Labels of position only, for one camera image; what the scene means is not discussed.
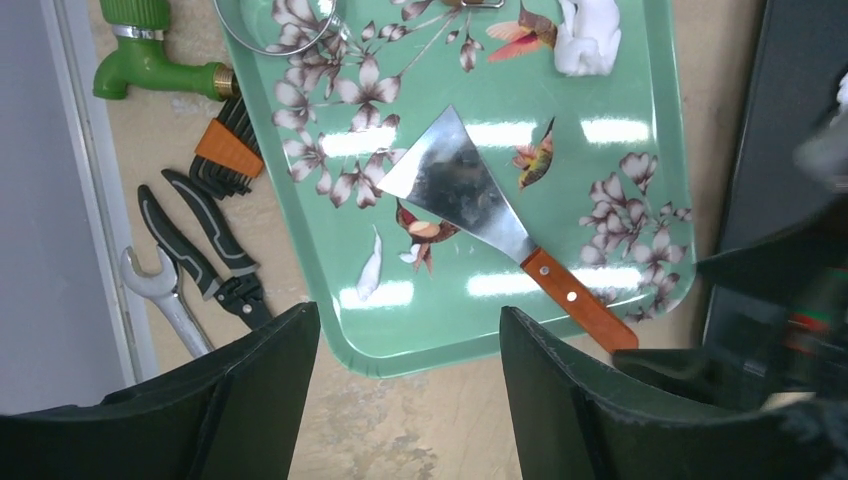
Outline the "green floral tray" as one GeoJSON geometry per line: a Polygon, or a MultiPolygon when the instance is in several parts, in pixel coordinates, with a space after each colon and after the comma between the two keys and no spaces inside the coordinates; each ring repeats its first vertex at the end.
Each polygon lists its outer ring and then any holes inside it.
{"type": "Polygon", "coordinates": [[[694,232],[667,1],[622,1],[608,76],[554,66],[556,1],[219,1],[216,11],[327,343],[385,378],[499,348],[501,307],[571,321],[512,260],[378,190],[449,105],[532,237],[621,319],[673,309],[694,232]],[[356,284],[382,238],[380,283],[356,284]]]}

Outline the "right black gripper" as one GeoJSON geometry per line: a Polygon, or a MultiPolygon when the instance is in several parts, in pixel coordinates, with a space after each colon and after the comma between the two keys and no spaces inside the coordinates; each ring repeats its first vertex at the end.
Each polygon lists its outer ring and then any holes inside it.
{"type": "Polygon", "coordinates": [[[847,128],[830,125],[793,152],[796,168],[831,200],[756,243],[697,265],[752,306],[723,315],[712,345],[620,350],[623,373],[704,404],[753,410],[781,392],[847,398],[847,128]]]}

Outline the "metal scraper wooden handle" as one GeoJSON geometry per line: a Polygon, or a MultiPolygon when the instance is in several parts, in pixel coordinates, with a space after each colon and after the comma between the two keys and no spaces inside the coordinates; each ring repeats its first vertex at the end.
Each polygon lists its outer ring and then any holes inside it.
{"type": "Polygon", "coordinates": [[[534,241],[454,106],[439,114],[377,187],[502,252],[605,351],[639,346],[631,327],[534,241]]]}

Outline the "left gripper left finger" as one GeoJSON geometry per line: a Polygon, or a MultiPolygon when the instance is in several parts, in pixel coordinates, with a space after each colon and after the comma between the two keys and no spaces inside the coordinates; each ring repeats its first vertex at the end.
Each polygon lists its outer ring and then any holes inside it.
{"type": "Polygon", "coordinates": [[[1,419],[5,479],[285,479],[321,332],[313,302],[92,406],[1,419]]]}

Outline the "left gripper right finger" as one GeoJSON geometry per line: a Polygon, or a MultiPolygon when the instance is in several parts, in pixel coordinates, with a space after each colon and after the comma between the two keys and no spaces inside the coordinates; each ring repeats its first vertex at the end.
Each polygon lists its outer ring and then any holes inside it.
{"type": "Polygon", "coordinates": [[[500,351],[526,479],[843,479],[847,405],[733,412],[689,400],[563,342],[521,309],[500,351]]]}

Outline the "white dough scrap lump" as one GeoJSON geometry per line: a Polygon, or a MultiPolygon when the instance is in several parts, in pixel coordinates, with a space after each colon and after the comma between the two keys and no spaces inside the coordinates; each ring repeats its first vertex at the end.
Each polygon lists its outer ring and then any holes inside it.
{"type": "Polygon", "coordinates": [[[608,76],[622,39],[613,0],[559,1],[563,22],[554,46],[556,70],[569,77],[608,76]]]}

